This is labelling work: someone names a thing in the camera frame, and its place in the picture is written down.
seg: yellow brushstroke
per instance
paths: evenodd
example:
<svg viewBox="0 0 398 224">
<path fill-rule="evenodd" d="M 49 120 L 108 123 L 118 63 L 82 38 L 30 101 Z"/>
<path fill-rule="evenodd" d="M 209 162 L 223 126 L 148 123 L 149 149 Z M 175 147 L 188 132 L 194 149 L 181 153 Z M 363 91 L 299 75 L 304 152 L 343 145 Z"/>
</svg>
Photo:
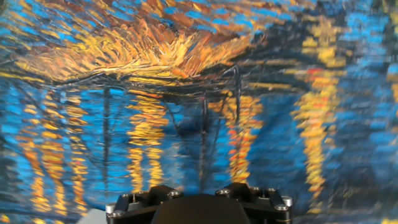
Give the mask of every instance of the yellow brushstroke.
<svg viewBox="0 0 398 224">
<path fill-rule="evenodd" d="M 398 220 L 384 219 L 381 224 L 398 224 Z"/>
<path fill-rule="evenodd" d="M 229 129 L 230 144 L 235 146 L 230 150 L 230 173 L 233 182 L 246 183 L 249 177 L 249 161 L 246 156 L 250 150 L 251 144 L 257 136 L 251 134 L 253 129 L 262 128 L 263 122 L 255 120 L 255 116 L 262 112 L 262 105 L 259 98 L 251 96 L 241 97 L 240 119 L 236 123 L 236 98 L 228 97 L 225 102 L 209 103 L 209 109 L 221 113 L 226 119 L 226 125 Z"/>
<path fill-rule="evenodd" d="M 338 50 L 335 45 L 336 34 L 342 31 L 335 27 L 332 21 L 324 17 L 318 17 L 318 25 L 310 28 L 313 37 L 307 37 L 303 42 L 303 53 L 317 55 L 319 61 L 327 68 L 345 66 L 345 57 L 336 57 Z M 294 119 L 300 120 L 298 128 L 303 129 L 300 134 L 304 138 L 304 154 L 307 156 L 307 183 L 309 191 L 313 193 L 312 204 L 309 213 L 322 212 L 322 203 L 318 202 L 318 196 L 323 190 L 325 178 L 322 176 L 322 166 L 325 156 L 323 144 L 333 144 L 330 138 L 326 138 L 325 123 L 334 122 L 334 110 L 340 101 L 336 97 L 339 77 L 345 75 L 343 71 L 332 71 L 324 69 L 288 70 L 287 74 L 302 77 L 311 83 L 313 91 L 303 95 L 296 105 L 300 108 L 292 112 Z"/>
<path fill-rule="evenodd" d="M 46 222 L 41 218 L 34 218 L 32 220 L 35 224 L 46 224 Z"/>
<path fill-rule="evenodd" d="M 25 111 L 31 114 L 37 114 L 36 107 L 33 105 L 26 105 Z M 29 122 L 33 125 L 37 125 L 40 123 L 38 119 L 30 119 Z M 37 148 L 36 144 L 34 144 L 33 140 L 36 137 L 36 133 L 33 134 L 31 131 L 22 130 L 20 135 L 16 137 L 19 141 L 19 146 L 23 148 L 23 153 L 25 158 L 30 162 L 32 166 L 32 170 L 34 171 L 34 182 L 30 186 L 32 189 L 32 198 L 34 210 L 38 212 L 48 212 L 51 211 L 49 200 L 44 195 L 44 187 L 43 187 L 43 170 L 40 168 L 39 158 L 37 156 L 37 152 L 35 149 Z"/>
<path fill-rule="evenodd" d="M 163 25 L 137 19 L 131 27 L 104 29 L 102 36 L 79 34 L 76 38 L 83 43 L 68 43 L 67 48 L 27 55 L 19 58 L 16 65 L 60 82 L 97 73 L 188 78 L 216 64 L 230 64 L 229 59 L 251 46 L 251 36 L 229 38 L 222 43 L 213 42 L 212 36 L 207 32 L 177 34 Z"/>
<path fill-rule="evenodd" d="M 87 204 L 84 201 L 83 195 L 85 193 L 83 187 L 83 181 L 85 175 L 88 174 L 87 167 L 85 166 L 86 159 L 83 157 L 83 152 L 87 150 L 86 146 L 81 140 L 82 132 L 81 127 L 86 125 L 87 122 L 83 121 L 84 115 L 88 114 L 86 111 L 80 108 L 80 97 L 77 95 L 71 95 L 67 97 L 69 102 L 74 103 L 74 106 L 67 107 L 67 113 L 71 116 L 67 119 L 68 121 L 68 134 L 70 135 L 71 148 L 72 148 L 72 171 L 73 171 L 73 193 L 74 201 L 78 204 L 77 209 L 80 215 L 85 215 L 88 211 Z"/>
<path fill-rule="evenodd" d="M 1 216 L 0 216 L 0 222 L 2 222 L 2 223 L 10 223 L 10 219 L 8 218 L 7 215 L 1 214 Z"/>
<path fill-rule="evenodd" d="M 132 177 L 134 191 L 138 192 L 143 187 L 141 168 L 143 154 L 149 158 L 151 165 L 149 169 L 150 187 L 163 182 L 163 171 L 159 162 L 163 151 L 156 146 L 161 145 L 160 140 L 164 137 L 161 127 L 167 125 L 169 121 L 163 118 L 166 115 L 166 109 L 161 105 L 161 101 L 146 96 L 137 96 L 133 102 L 137 102 L 137 105 L 130 105 L 128 108 L 139 110 L 141 114 L 130 117 L 130 123 L 134 125 L 134 129 L 127 132 L 127 135 L 130 136 L 129 143 L 132 144 L 133 148 L 129 150 L 129 158 L 132 159 L 132 164 L 127 169 Z"/>
<path fill-rule="evenodd" d="M 52 92 L 48 92 L 47 95 L 49 97 L 46 98 L 51 98 Z M 49 100 L 44 100 L 44 102 L 53 104 L 54 102 L 51 102 Z M 40 151 L 43 153 L 42 156 L 42 163 L 49 174 L 50 178 L 53 180 L 55 184 L 55 193 L 54 196 L 56 198 L 56 202 L 54 207 L 55 213 L 59 215 L 66 216 L 67 215 L 67 208 L 66 208 L 66 202 L 65 202 L 65 188 L 63 187 L 62 184 L 62 176 L 63 173 L 65 172 L 63 169 L 63 148 L 62 145 L 59 143 L 55 143 L 52 145 L 52 147 L 49 147 L 50 141 L 49 139 L 59 139 L 60 136 L 58 134 L 53 133 L 53 131 L 58 130 L 58 127 L 56 127 L 55 122 L 53 121 L 42 121 L 43 127 L 46 129 L 42 133 L 42 137 L 47 139 L 47 141 L 40 147 Z"/>
<path fill-rule="evenodd" d="M 44 80 L 41 80 L 39 78 L 32 78 L 32 77 L 25 77 L 25 76 L 19 76 L 19 75 L 13 75 L 11 73 L 4 73 L 0 72 L 0 77 L 5 77 L 5 78 L 16 78 L 20 80 L 26 80 L 26 81 L 33 81 L 33 82 L 40 82 L 44 83 Z"/>
</svg>

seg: screw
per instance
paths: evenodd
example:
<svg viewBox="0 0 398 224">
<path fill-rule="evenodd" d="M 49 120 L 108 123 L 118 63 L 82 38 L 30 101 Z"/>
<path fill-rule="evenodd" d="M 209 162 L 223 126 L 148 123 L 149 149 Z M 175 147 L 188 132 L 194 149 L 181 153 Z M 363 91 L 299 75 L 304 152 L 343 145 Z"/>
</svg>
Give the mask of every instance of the screw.
<svg viewBox="0 0 398 224">
<path fill-rule="evenodd" d="M 291 207 L 293 205 L 293 199 L 291 197 L 282 196 L 282 199 L 284 200 L 286 206 Z"/>
<path fill-rule="evenodd" d="M 288 208 L 288 206 L 286 206 L 286 205 L 276 205 L 276 206 L 275 206 L 275 209 L 278 210 L 278 211 L 286 211 L 286 210 L 288 210 L 289 208 Z"/>
<path fill-rule="evenodd" d="M 172 191 L 170 191 L 167 195 L 170 196 L 170 197 L 176 197 L 176 196 L 181 195 L 181 191 L 179 191 L 179 190 L 172 190 Z"/>
<path fill-rule="evenodd" d="M 231 193 L 230 189 L 221 189 L 221 190 L 216 191 L 216 194 L 218 194 L 218 195 L 227 195 L 229 193 Z"/>
<path fill-rule="evenodd" d="M 122 217 L 123 215 L 124 215 L 124 211 L 122 211 L 122 210 L 116 210 L 116 211 L 113 211 L 113 213 L 109 214 L 109 216 L 111 218 L 119 218 L 119 217 Z"/>
</svg>

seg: black bracket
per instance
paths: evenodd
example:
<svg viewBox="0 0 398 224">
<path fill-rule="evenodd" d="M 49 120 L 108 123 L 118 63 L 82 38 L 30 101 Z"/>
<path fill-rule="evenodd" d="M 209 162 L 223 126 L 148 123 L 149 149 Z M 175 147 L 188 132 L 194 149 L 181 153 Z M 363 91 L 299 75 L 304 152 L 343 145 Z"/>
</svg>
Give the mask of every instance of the black bracket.
<svg viewBox="0 0 398 224">
<path fill-rule="evenodd" d="M 183 196 L 183 192 L 164 185 L 152 187 L 149 192 L 120 195 L 116 203 L 106 206 L 106 221 L 108 224 L 156 223 L 154 217 L 162 204 L 169 200 L 178 200 Z M 232 183 L 217 190 L 215 197 L 233 199 L 231 201 L 224 199 L 228 203 L 238 201 L 240 205 L 237 206 L 243 208 L 245 213 L 243 215 L 247 217 L 249 223 L 292 223 L 292 199 L 281 197 L 276 189 L 262 190 L 256 187 L 249 188 L 246 184 Z M 187 209 L 197 210 L 195 206 Z"/>
</svg>

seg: blurry background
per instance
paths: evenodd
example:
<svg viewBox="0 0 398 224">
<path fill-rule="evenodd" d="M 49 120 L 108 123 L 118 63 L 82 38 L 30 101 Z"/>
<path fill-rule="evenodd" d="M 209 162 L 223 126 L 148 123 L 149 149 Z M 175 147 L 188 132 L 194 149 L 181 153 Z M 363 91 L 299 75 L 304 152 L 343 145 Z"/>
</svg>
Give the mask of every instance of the blurry background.
<svg viewBox="0 0 398 224">
<path fill-rule="evenodd" d="M 0 4 L 0 222 L 231 181 L 298 223 L 398 222 L 394 1 Z"/>
</svg>

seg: robot part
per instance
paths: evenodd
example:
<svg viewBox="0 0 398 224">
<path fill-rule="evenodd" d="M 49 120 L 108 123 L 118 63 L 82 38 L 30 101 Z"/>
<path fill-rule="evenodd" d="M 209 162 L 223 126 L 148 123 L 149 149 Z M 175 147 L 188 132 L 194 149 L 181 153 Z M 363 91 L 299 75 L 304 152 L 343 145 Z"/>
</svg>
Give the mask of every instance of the robot part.
<svg viewBox="0 0 398 224">
<path fill-rule="evenodd" d="M 292 224 L 293 200 L 278 190 L 232 183 L 215 195 L 184 197 L 168 186 L 124 194 L 106 212 L 91 210 L 78 224 Z"/>
</svg>

